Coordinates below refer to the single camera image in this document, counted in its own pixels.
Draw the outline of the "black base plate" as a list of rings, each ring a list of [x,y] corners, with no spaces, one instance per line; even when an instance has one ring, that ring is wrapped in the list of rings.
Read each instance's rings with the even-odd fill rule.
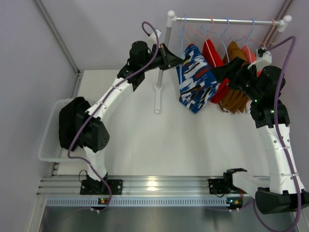
[[[232,185],[232,182],[223,178],[208,179],[210,194],[238,194],[240,190]]]
[[[121,179],[108,179],[107,184],[111,190],[112,195],[121,195],[123,188],[123,181]],[[81,182],[81,195],[109,195],[110,192],[102,181],[93,179],[85,179]]]

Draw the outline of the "brown garment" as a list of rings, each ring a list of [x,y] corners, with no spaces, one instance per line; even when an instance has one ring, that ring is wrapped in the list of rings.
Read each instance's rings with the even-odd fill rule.
[[[231,42],[227,47],[227,55],[229,61],[236,57],[248,61],[242,50],[238,47],[236,42]],[[249,98],[240,90],[229,89],[225,96],[219,101],[219,106],[224,112],[231,112],[235,114],[237,111],[244,112]]]

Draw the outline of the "silver clothes rack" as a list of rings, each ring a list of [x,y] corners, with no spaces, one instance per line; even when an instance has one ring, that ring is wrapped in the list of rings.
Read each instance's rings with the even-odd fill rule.
[[[180,18],[176,16],[176,13],[173,10],[170,10],[168,12],[168,18],[167,18],[167,28],[166,28],[166,34],[164,43],[168,47],[169,40],[170,40],[170,34],[171,29],[173,26],[173,23],[175,22],[183,22],[184,18]],[[227,24],[226,19],[213,19],[214,24]],[[274,45],[274,42],[276,40],[276,36],[278,33],[283,33],[285,29],[287,28],[288,24],[292,21],[292,17],[290,15],[285,15],[281,19],[275,20],[275,30],[271,34],[267,44],[266,48],[268,46]],[[210,17],[208,18],[188,18],[186,19],[186,23],[211,23]],[[252,25],[252,20],[234,20],[229,19],[230,25]],[[272,21],[256,21],[255,20],[255,26],[272,26]],[[161,113],[161,107],[162,107],[162,79],[163,79],[163,71],[158,72],[158,78],[157,83],[154,85],[154,113],[159,114]]]

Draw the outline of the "empty pink hanger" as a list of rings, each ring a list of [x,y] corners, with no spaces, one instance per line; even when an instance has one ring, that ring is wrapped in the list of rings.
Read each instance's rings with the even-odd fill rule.
[[[271,18],[270,20],[272,21],[272,27],[271,27],[271,29],[269,30],[268,34],[266,35],[264,41],[263,41],[263,42],[260,42],[260,41],[257,41],[257,40],[255,40],[255,39],[249,39],[249,41],[255,42],[255,43],[261,45],[261,47],[266,48],[266,44],[267,44],[267,42],[268,42],[268,40],[269,40],[271,34],[274,32],[275,27],[276,27],[276,25],[275,25],[275,20],[274,20],[273,18]]]

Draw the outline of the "white plastic basket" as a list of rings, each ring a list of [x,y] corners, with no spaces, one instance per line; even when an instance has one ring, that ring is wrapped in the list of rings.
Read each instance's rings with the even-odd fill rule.
[[[67,150],[60,146],[59,142],[59,113],[73,99],[62,99],[54,103],[49,115],[42,140],[38,150],[38,159],[46,162],[70,162],[77,161],[69,159]]]

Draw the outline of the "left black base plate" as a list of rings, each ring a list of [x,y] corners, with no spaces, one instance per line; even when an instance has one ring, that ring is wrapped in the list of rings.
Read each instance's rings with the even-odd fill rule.
[[[123,188],[123,181],[121,179],[108,179],[107,184],[111,190],[112,195],[121,195]],[[85,179],[81,182],[81,195],[109,195],[110,192],[102,181],[93,179]]]

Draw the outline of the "aluminium mounting rail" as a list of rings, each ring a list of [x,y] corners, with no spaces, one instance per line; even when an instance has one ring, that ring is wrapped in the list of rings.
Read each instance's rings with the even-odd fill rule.
[[[56,175],[43,178],[36,191],[40,196],[77,196],[85,176]],[[122,180],[123,196],[207,196],[213,176],[112,176]]]

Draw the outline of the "coral orange garment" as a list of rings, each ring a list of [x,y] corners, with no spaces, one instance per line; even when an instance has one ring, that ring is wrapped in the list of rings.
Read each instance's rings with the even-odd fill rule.
[[[248,46],[246,46],[246,45],[243,46],[241,48],[241,51],[243,52],[243,54],[245,55],[247,61],[250,64],[257,60],[255,54],[253,53],[253,51]]]

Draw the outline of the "black trousers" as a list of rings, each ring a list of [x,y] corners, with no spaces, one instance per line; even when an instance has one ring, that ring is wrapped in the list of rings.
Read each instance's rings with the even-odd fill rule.
[[[85,111],[90,104],[84,97],[74,98],[59,112],[59,142],[64,149],[69,149],[77,131],[75,128],[76,115],[80,111]]]

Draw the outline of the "red garment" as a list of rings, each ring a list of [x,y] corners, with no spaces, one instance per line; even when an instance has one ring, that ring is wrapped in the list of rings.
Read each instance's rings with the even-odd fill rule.
[[[207,39],[204,42],[203,49],[202,49],[202,56],[205,58],[205,60],[209,63],[209,65],[212,68],[223,66],[223,61],[218,55],[212,41],[210,39]],[[220,100],[228,93],[229,87],[228,87],[228,79],[225,79],[218,87],[217,92],[214,94],[214,96],[211,98],[212,103],[219,103]]]

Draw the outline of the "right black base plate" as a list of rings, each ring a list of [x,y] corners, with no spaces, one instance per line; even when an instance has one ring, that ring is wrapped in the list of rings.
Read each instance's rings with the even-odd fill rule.
[[[240,190],[232,185],[232,182],[223,178],[208,179],[210,194],[238,194]]]

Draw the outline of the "blue white patterned shorts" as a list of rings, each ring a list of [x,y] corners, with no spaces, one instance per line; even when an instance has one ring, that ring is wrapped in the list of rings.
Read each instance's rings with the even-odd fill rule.
[[[211,66],[198,47],[189,44],[182,54],[184,62],[176,67],[182,103],[192,113],[198,113],[218,90]]]

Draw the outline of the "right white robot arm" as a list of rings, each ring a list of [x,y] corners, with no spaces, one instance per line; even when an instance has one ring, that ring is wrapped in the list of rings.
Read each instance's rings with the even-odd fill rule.
[[[290,119],[280,101],[285,85],[281,68],[257,68],[237,57],[211,69],[217,82],[228,80],[231,89],[240,90],[250,100],[250,114],[260,135],[269,168],[269,183],[249,175],[243,168],[229,169],[224,178],[229,188],[241,189],[255,199],[258,210],[266,214],[293,212],[309,205],[309,193],[302,184],[290,143]]]

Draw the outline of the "light blue wire hanger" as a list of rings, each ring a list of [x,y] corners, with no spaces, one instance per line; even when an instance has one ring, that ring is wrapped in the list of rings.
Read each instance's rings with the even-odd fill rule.
[[[179,55],[180,55],[180,58],[183,60],[183,62],[185,61],[185,52],[184,52],[183,46],[184,46],[184,31],[185,31],[185,26],[186,26],[186,19],[187,19],[187,14],[185,13],[183,25],[181,26],[180,23],[178,24],[179,39],[180,39]],[[182,64],[179,65],[180,87],[183,87],[183,65]]]

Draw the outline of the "pink hanger with red garment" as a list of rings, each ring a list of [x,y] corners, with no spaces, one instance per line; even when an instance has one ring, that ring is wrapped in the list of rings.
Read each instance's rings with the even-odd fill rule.
[[[213,31],[214,29],[214,20],[210,17],[211,19],[211,29],[209,31],[209,33],[212,33],[212,34],[215,34],[218,39],[220,38],[219,34],[215,31]],[[212,59],[212,62],[213,62],[213,66],[214,67],[220,67],[220,66],[223,66],[224,63],[220,57],[220,55],[218,54],[217,50],[216,50],[216,47],[215,45],[213,44],[212,40],[210,40],[210,55],[211,55],[211,59]]]

